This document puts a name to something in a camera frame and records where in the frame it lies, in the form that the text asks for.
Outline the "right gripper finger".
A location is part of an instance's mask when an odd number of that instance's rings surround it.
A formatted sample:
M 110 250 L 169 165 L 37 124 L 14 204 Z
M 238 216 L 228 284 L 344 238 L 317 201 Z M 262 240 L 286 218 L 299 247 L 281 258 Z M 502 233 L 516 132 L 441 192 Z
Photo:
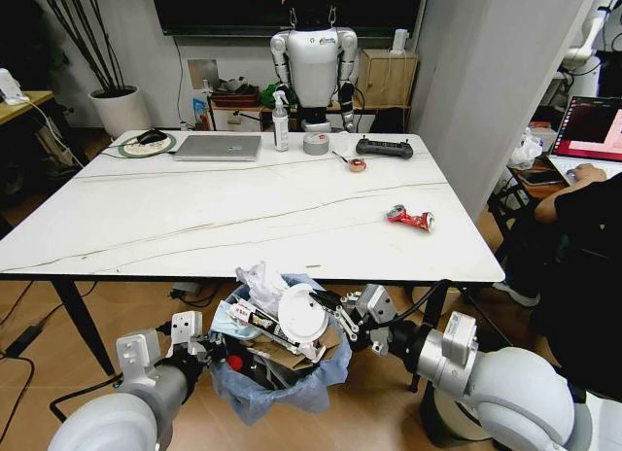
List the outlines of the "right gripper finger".
M 320 303 L 325 309 L 335 311 L 338 307 L 345 310 L 351 310 L 359 300 L 361 292 L 349 292 L 346 295 L 340 295 L 332 291 L 313 290 L 310 296 Z
M 329 324 L 338 327 L 344 332 L 351 345 L 357 344 L 360 341 L 360 327 L 353 321 L 344 308 L 326 308 L 325 311 L 328 314 Z

